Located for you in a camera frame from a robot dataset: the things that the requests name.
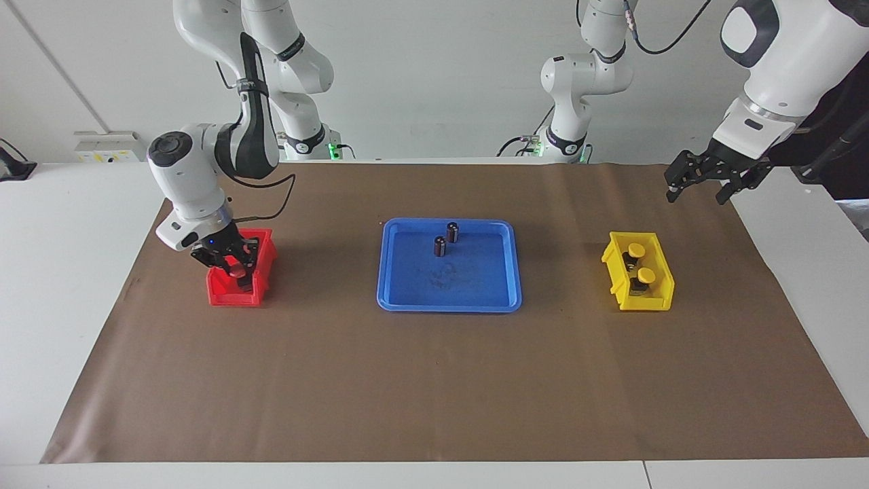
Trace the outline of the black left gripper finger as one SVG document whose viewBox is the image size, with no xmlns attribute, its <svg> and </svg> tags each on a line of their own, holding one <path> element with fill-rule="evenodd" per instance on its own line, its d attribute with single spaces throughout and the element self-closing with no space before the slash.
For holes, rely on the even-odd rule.
<svg viewBox="0 0 869 489">
<path fill-rule="evenodd" d="M 747 169 L 725 170 L 726 183 L 715 195 L 717 204 L 724 205 L 736 193 L 745 189 L 756 189 L 769 176 L 773 169 L 770 161 L 760 161 Z"/>
<path fill-rule="evenodd" d="M 684 189 L 692 185 L 698 185 L 707 179 L 707 154 L 682 151 L 665 170 L 665 182 L 667 201 L 673 204 L 682 195 Z"/>
</svg>

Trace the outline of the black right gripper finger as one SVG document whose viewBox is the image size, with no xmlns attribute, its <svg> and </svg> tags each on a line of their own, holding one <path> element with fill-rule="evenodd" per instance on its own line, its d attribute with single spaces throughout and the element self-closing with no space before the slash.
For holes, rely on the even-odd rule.
<svg viewBox="0 0 869 489">
<path fill-rule="evenodd" d="M 192 251 L 191 256 L 208 268 L 218 268 L 226 274 L 232 274 L 232 266 L 227 260 L 227 256 L 229 256 L 227 253 L 222 251 Z"/>
<path fill-rule="evenodd" d="M 247 276 L 237 280 L 237 283 L 251 283 L 253 274 L 257 269 L 257 260 L 259 254 L 259 239 L 243 238 L 238 244 L 234 244 L 234 259 L 236 263 L 244 264 L 247 269 Z"/>
</svg>

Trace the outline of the blue plastic tray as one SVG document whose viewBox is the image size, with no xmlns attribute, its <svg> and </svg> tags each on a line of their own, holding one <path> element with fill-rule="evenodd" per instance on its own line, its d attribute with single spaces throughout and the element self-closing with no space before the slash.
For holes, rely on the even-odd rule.
<svg viewBox="0 0 869 489">
<path fill-rule="evenodd" d="M 435 236 L 457 242 L 432 253 Z M 377 302 L 391 312 L 512 313 L 523 297 L 513 227 L 499 219 L 397 217 L 383 226 Z"/>
</svg>

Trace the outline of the red plastic storage bin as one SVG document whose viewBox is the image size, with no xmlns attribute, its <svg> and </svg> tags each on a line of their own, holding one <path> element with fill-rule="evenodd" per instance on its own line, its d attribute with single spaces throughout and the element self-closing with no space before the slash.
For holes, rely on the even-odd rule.
<svg viewBox="0 0 869 489">
<path fill-rule="evenodd" d="M 267 228 L 239 229 L 245 239 L 259 239 L 259 254 L 257 269 L 251 283 L 237 283 L 236 279 L 218 268 L 209 268 L 206 276 L 208 302 L 211 306 L 258 308 L 264 303 L 266 293 L 270 290 L 272 266 L 277 258 L 273 233 Z M 230 264 L 236 260 L 227 256 Z"/>
</svg>

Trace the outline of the dark gray stand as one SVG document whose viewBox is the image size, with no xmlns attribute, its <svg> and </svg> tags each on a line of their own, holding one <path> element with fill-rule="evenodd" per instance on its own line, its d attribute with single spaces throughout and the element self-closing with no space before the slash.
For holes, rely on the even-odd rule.
<svg viewBox="0 0 869 489">
<path fill-rule="evenodd" d="M 841 198 L 869 194 L 869 131 L 826 137 L 800 155 L 804 159 L 791 167 L 800 182 L 825 186 Z"/>
</svg>

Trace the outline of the black background panel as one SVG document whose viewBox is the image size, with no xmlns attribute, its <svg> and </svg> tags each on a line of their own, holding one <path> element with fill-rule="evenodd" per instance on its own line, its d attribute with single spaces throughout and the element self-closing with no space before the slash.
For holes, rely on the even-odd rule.
<svg viewBox="0 0 869 489">
<path fill-rule="evenodd" d="M 776 145 L 770 159 L 776 166 L 803 166 L 838 141 L 861 115 L 869 113 L 869 54 L 834 89 L 822 97 L 804 125 L 812 130 Z M 869 131 L 853 139 L 808 185 L 822 185 L 836 200 L 869 199 Z"/>
</svg>

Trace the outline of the yellow plastic storage bin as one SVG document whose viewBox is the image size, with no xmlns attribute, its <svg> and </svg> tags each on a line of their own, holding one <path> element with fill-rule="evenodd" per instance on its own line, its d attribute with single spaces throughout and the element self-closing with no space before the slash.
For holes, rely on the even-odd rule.
<svg viewBox="0 0 869 489">
<path fill-rule="evenodd" d="M 626 269 L 622 253 L 630 242 L 640 242 L 646 247 L 646 256 L 636 269 Z M 676 282 L 658 236 L 654 232 L 609 232 L 609 242 L 602 258 L 610 278 L 610 294 L 615 297 L 620 310 L 669 310 Z M 640 267 L 654 270 L 656 282 L 651 291 L 642 296 L 630 296 L 630 278 Z"/>
</svg>

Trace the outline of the brown paper table mat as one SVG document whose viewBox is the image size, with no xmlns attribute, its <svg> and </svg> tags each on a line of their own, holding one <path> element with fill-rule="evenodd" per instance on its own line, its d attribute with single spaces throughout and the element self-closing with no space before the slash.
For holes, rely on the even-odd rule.
<svg viewBox="0 0 869 489">
<path fill-rule="evenodd" d="M 149 236 L 43 463 L 866 457 L 784 291 L 717 185 L 660 165 L 296 164 L 259 308 Z M 395 217 L 502 219 L 511 314 L 391 313 Z M 609 232 L 654 232 L 669 310 L 620 310 Z"/>
</svg>

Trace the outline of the white wall socket box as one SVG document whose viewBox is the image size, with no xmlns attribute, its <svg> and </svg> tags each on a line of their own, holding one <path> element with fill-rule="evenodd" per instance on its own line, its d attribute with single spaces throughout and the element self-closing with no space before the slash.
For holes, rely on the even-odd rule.
<svg viewBox="0 0 869 489">
<path fill-rule="evenodd" d="M 74 152 L 81 163 L 146 163 L 143 140 L 134 131 L 75 131 Z"/>
</svg>

